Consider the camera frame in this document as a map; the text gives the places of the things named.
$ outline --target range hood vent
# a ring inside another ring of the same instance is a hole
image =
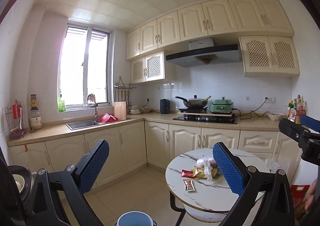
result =
[[[214,46],[213,39],[200,39],[189,42],[190,50],[167,55],[170,61],[182,67],[240,62],[237,44]]]

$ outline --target cutting board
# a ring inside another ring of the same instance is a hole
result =
[[[113,114],[115,117],[119,119],[119,121],[123,121],[127,119],[127,109],[126,102],[114,102],[113,105]]]

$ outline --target trash can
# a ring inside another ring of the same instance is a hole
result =
[[[122,214],[115,226],[157,226],[157,224],[148,214],[132,211]]]

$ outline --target sink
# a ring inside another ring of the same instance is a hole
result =
[[[102,123],[96,122],[95,120],[87,120],[87,121],[75,121],[66,123],[69,129],[83,129],[92,126],[102,125]]]

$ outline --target cabinet door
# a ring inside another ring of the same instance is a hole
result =
[[[109,143],[109,156],[96,179],[98,186],[108,183],[124,174],[118,127],[86,133],[84,139],[88,152],[90,152],[100,139],[104,139]]]
[[[268,31],[255,0],[228,0],[239,31]]]
[[[131,83],[141,83],[146,80],[145,58],[131,61]]]
[[[245,73],[274,73],[275,66],[268,37],[239,37]]]
[[[277,143],[272,160],[279,163],[279,167],[286,173],[289,183],[292,182],[301,160],[302,150],[298,143],[278,132]]]
[[[300,74],[297,52],[292,38],[269,37],[276,73]]]
[[[146,81],[164,79],[164,53],[163,51],[146,56]]]
[[[49,140],[45,145],[55,172],[63,171],[70,164],[76,165],[87,154],[83,134]]]
[[[273,155],[272,153],[252,153],[252,152],[251,154],[260,158],[266,165],[270,160],[272,160],[272,155]]]
[[[53,172],[44,142],[13,146],[9,150],[15,165],[29,168],[31,172],[38,172],[42,168]]]
[[[180,42],[178,12],[169,13],[157,19],[158,47]]]
[[[166,169],[169,164],[169,124],[145,121],[148,163]]]
[[[201,148],[212,148],[217,142],[223,142],[228,148],[237,149],[239,130],[202,128]]]
[[[175,157],[201,148],[201,128],[169,124],[170,160]]]
[[[181,41],[208,35],[201,4],[178,10],[178,19]]]
[[[273,153],[276,139],[276,131],[241,130],[238,149],[247,152]]]
[[[140,28],[127,35],[127,59],[140,54]]]
[[[119,127],[120,144],[126,173],[146,164],[146,140],[144,122]]]
[[[236,20],[228,0],[214,0],[201,4],[208,27],[208,34],[238,32]]]
[[[158,48],[157,20],[147,23],[140,28],[140,54]]]
[[[293,36],[291,23],[279,0],[256,0],[269,31]]]

